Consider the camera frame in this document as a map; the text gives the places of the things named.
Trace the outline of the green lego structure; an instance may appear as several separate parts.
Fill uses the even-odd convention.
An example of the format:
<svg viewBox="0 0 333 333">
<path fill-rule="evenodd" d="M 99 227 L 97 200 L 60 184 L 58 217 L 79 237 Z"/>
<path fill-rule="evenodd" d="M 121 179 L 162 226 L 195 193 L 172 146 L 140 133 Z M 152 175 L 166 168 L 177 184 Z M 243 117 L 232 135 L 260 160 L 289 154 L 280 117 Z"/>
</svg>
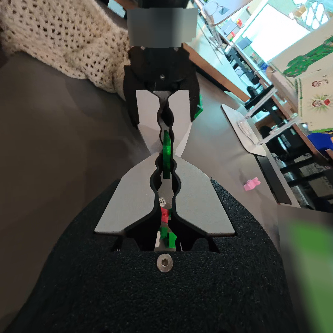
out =
<svg viewBox="0 0 333 333">
<path fill-rule="evenodd" d="M 197 109 L 196 109 L 196 113 L 194 115 L 194 119 L 196 119 L 201 114 L 202 111 L 203 111 L 203 104 L 202 104 L 202 96 L 200 94 L 199 95 L 199 102 L 198 102 Z"/>
</svg>

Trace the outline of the blue plastic bin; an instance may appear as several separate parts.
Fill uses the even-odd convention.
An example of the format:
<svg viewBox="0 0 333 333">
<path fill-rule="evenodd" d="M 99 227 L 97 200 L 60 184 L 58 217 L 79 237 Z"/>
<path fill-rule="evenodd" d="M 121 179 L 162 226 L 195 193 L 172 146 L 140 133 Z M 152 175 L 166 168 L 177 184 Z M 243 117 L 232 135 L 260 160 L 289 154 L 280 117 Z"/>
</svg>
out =
<svg viewBox="0 0 333 333">
<path fill-rule="evenodd" d="M 328 133 L 311 133 L 307 136 L 314 147 L 321 153 L 333 150 L 332 135 Z"/>
</svg>

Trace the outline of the green lego plate assembly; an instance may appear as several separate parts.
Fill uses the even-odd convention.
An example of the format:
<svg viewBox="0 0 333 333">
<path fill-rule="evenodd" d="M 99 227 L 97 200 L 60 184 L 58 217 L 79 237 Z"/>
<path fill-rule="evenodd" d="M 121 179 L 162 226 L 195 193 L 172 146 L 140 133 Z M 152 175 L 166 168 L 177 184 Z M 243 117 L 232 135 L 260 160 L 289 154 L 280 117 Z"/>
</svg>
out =
<svg viewBox="0 0 333 333">
<path fill-rule="evenodd" d="M 171 138 L 168 130 L 164 130 L 162 154 L 163 154 L 163 178 L 170 179 Z"/>
</svg>

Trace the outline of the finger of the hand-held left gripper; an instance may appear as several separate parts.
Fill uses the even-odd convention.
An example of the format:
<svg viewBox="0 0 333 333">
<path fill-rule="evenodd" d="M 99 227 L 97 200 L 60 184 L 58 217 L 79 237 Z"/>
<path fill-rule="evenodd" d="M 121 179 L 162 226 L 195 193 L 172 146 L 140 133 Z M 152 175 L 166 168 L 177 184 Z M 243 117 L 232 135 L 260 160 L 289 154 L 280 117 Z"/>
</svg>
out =
<svg viewBox="0 0 333 333">
<path fill-rule="evenodd" d="M 169 108 L 173 114 L 173 154 L 181 157 L 192 127 L 190 120 L 189 91 L 176 91 L 169 97 L 168 102 Z"/>
<path fill-rule="evenodd" d="M 167 92 L 139 89 L 135 93 L 139 116 L 137 127 L 140 135 L 151 154 L 161 153 L 163 144 L 160 138 L 160 114 L 166 102 Z"/>
</svg>

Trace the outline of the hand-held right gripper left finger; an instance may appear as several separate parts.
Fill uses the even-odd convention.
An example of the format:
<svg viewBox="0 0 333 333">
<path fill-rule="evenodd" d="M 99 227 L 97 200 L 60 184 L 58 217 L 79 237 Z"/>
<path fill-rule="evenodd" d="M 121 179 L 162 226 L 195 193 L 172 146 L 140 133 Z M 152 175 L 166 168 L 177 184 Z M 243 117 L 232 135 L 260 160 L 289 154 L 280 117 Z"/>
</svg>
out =
<svg viewBox="0 0 333 333">
<path fill-rule="evenodd" d="M 125 235 L 131 226 L 152 212 L 155 193 L 150 179 L 157 170 L 158 157 L 158 153 L 152 154 L 121 178 L 95 227 L 95 233 Z"/>
</svg>

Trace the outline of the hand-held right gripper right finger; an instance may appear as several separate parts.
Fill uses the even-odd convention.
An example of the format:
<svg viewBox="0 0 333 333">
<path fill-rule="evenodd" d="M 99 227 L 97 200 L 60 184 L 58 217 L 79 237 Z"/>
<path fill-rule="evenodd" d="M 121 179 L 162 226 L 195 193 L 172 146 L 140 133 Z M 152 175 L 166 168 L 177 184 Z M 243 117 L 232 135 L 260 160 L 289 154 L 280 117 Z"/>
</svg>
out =
<svg viewBox="0 0 333 333">
<path fill-rule="evenodd" d="M 173 219 L 202 236 L 234 236 L 235 229 L 210 178 L 178 156 L 173 161 Z"/>
</svg>

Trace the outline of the wooden office desk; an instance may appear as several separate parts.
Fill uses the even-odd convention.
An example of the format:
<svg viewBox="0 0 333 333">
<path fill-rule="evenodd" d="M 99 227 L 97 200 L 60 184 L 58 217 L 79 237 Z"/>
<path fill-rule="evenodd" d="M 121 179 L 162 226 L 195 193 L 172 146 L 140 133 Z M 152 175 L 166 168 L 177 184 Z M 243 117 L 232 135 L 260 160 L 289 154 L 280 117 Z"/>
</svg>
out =
<svg viewBox="0 0 333 333">
<path fill-rule="evenodd" d="M 241 101 L 247 102 L 250 95 L 245 84 L 236 75 L 221 49 L 212 42 L 211 37 L 205 22 L 198 16 L 196 37 L 189 43 L 183 43 L 182 47 L 189 53 L 189 59 L 197 67 Z"/>
</svg>

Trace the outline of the clear acrylic stand white base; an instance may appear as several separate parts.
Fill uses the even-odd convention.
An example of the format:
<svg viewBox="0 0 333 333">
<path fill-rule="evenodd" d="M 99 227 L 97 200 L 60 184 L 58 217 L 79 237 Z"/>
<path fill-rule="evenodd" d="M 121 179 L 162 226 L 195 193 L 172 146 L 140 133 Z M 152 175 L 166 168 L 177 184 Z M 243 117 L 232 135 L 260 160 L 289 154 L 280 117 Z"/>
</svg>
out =
<svg viewBox="0 0 333 333">
<path fill-rule="evenodd" d="M 232 109 L 231 107 L 222 104 L 221 109 L 226 115 L 229 123 L 233 127 L 240 143 L 243 148 L 250 154 L 266 157 L 267 153 L 264 149 L 264 145 L 268 143 L 273 138 L 279 136 L 283 131 L 292 127 L 293 125 L 300 124 L 302 118 L 294 113 L 287 119 L 286 123 L 282 125 L 276 125 L 272 130 L 270 130 L 268 137 L 264 139 L 259 139 L 255 132 L 250 127 L 248 120 L 255 114 L 256 111 L 259 111 L 259 108 L 264 105 L 265 102 L 268 102 L 269 98 L 277 92 L 277 89 L 270 85 L 262 92 L 262 97 L 259 97 L 259 101 L 255 102 L 254 106 L 249 109 L 249 111 L 243 115 L 239 111 Z"/>
</svg>

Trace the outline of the person's left forearm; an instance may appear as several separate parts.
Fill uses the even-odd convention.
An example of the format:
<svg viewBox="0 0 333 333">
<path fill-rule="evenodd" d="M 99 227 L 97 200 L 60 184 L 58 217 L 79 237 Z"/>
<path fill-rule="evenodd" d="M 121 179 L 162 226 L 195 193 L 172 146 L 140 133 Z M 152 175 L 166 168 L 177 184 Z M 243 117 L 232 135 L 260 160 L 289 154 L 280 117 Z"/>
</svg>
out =
<svg viewBox="0 0 333 333">
<path fill-rule="evenodd" d="M 25 52 L 125 101 L 128 32 L 100 1 L 3 0 L 0 20 L 6 55 Z"/>
</svg>

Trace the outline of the lego set box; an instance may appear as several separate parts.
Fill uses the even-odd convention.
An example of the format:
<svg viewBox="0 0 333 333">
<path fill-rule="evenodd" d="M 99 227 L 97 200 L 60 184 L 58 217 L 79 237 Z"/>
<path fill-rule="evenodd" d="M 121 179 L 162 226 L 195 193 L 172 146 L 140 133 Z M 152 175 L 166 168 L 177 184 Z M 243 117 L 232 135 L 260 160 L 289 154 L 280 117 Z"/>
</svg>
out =
<svg viewBox="0 0 333 333">
<path fill-rule="evenodd" d="M 269 63 L 278 78 L 294 88 L 297 113 L 314 133 L 332 131 L 332 44 L 331 35 L 312 49 L 303 48 L 303 54 L 279 59 L 280 53 Z"/>
</svg>

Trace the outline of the pink lego figure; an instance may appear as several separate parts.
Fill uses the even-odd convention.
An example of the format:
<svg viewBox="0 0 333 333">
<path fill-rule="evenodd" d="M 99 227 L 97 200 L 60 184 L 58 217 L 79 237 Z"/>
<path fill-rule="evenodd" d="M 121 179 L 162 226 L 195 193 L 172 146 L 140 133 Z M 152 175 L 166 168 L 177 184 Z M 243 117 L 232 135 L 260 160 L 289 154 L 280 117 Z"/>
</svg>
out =
<svg viewBox="0 0 333 333">
<path fill-rule="evenodd" d="M 248 180 L 245 184 L 244 184 L 244 190 L 245 191 L 250 191 L 254 188 L 256 188 L 257 186 L 259 186 L 261 184 L 260 180 L 258 179 L 258 177 L 255 177 L 253 179 Z"/>
</svg>

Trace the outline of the large white screen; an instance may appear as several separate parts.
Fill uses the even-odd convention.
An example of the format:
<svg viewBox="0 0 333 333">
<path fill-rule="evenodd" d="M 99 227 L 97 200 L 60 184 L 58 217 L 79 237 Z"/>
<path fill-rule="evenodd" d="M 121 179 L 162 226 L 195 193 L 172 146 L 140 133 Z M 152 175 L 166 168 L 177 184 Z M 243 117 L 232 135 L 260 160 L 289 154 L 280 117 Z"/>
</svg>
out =
<svg viewBox="0 0 333 333">
<path fill-rule="evenodd" d="M 248 39 L 253 52 L 267 63 L 309 33 L 295 19 L 266 4 L 241 38 Z"/>
</svg>

